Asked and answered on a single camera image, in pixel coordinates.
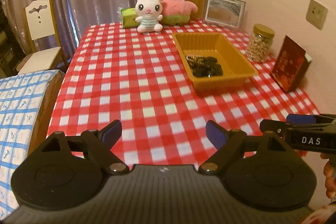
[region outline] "patrick star plush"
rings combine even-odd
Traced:
[[[162,0],[162,23],[167,25],[183,25],[190,19],[191,12],[197,12],[196,4],[186,0]]]

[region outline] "green box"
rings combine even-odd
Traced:
[[[140,25],[139,22],[136,22],[137,14],[135,8],[127,8],[121,10],[121,15],[123,18],[123,28],[134,28]]]

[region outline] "electrical socket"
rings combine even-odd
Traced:
[[[328,9],[315,0],[310,0],[306,20],[317,29],[322,30],[327,18]]]

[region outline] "plush toy's foot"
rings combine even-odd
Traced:
[[[160,23],[155,24],[155,26],[154,26],[154,31],[155,31],[155,32],[161,32],[161,31],[162,31],[162,28],[163,28],[163,26],[162,26]]]
[[[138,28],[137,28],[137,31],[138,32],[146,32],[147,29],[146,29],[146,27],[144,25],[139,25]]]

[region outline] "picture frame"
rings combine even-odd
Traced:
[[[205,0],[203,20],[207,23],[239,29],[245,2],[241,0]]]

